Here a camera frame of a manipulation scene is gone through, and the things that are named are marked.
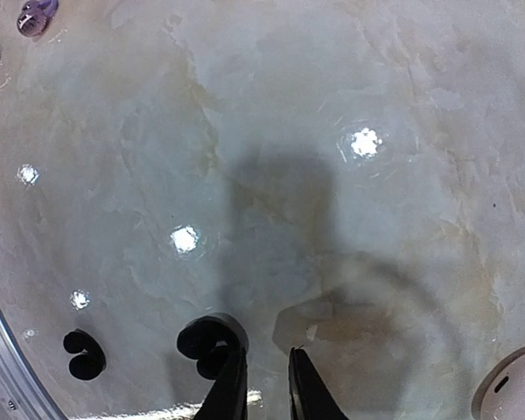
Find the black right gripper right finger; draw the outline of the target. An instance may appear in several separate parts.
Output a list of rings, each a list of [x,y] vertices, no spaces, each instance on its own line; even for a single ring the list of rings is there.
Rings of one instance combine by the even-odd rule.
[[[290,418],[295,420],[347,420],[303,348],[290,350]]]

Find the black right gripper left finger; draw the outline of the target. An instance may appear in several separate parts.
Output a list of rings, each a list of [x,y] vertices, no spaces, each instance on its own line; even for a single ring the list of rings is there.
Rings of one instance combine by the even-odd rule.
[[[194,420],[248,418],[248,373],[245,348],[232,352],[208,392]]]

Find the aluminium front rail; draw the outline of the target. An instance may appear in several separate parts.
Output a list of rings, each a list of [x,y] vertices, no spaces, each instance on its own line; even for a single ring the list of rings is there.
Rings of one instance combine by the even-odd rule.
[[[10,419],[64,419],[23,355],[0,309],[0,403]]]

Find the black clip earbud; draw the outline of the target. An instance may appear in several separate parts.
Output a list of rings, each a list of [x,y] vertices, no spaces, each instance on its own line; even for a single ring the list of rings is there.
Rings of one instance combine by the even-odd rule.
[[[196,318],[178,334],[177,349],[196,361],[198,374],[215,381],[235,351],[249,350],[249,338],[241,324],[224,312]]]
[[[65,351],[73,356],[68,370],[80,381],[91,381],[106,368],[106,356],[99,343],[81,329],[69,332],[63,339]]]

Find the round white pink case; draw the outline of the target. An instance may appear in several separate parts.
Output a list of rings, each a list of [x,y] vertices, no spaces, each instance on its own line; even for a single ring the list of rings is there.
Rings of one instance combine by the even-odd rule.
[[[525,419],[525,346],[501,360],[478,386],[473,419]]]

